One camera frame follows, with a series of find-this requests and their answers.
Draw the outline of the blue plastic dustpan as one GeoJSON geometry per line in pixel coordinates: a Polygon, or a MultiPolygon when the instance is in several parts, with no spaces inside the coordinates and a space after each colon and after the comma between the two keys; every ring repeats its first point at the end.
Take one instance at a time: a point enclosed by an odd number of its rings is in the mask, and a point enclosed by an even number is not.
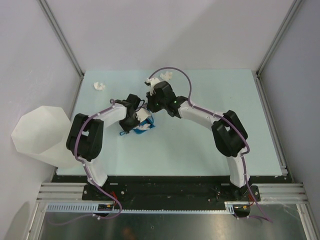
{"type": "Polygon", "coordinates": [[[122,131],[119,133],[120,136],[129,134],[131,131],[140,135],[155,127],[152,116],[147,117],[142,122],[139,122],[137,119],[124,119],[119,121],[119,125],[122,128],[122,131]]]}

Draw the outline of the blue plastic hand brush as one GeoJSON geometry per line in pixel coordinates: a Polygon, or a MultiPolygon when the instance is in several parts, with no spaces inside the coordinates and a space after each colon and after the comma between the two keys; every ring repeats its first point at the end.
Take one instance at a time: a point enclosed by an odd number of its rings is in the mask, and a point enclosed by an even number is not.
{"type": "Polygon", "coordinates": [[[154,125],[154,118],[153,118],[153,116],[152,116],[152,115],[149,116],[149,117],[147,118],[147,120],[148,120],[151,128],[153,128],[153,127],[155,126],[155,125],[154,125]]]}

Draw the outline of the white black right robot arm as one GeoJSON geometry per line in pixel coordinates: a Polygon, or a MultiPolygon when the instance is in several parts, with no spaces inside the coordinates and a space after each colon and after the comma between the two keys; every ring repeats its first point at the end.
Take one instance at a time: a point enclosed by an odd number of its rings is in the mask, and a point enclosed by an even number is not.
{"type": "Polygon", "coordinates": [[[171,85],[158,78],[144,82],[149,87],[146,93],[147,108],[152,113],[165,110],[171,117],[197,123],[213,134],[217,150],[227,158],[230,173],[231,196],[242,201],[249,194],[249,179],[244,155],[250,152],[248,134],[237,114],[228,110],[217,113],[193,104],[185,96],[176,96],[171,85]]]}

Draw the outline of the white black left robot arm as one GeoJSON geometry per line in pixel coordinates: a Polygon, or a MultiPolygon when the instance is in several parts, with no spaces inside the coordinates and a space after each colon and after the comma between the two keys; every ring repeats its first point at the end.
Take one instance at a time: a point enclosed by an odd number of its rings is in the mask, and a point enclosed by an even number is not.
{"type": "Polygon", "coordinates": [[[98,113],[78,113],[73,118],[66,148],[82,164],[89,183],[95,185],[93,194],[100,200],[107,199],[111,193],[111,188],[105,184],[108,174],[98,160],[103,148],[104,130],[119,123],[123,131],[129,133],[143,121],[138,111],[140,104],[144,103],[137,95],[129,94],[125,100],[111,99],[111,106],[98,113]]]}

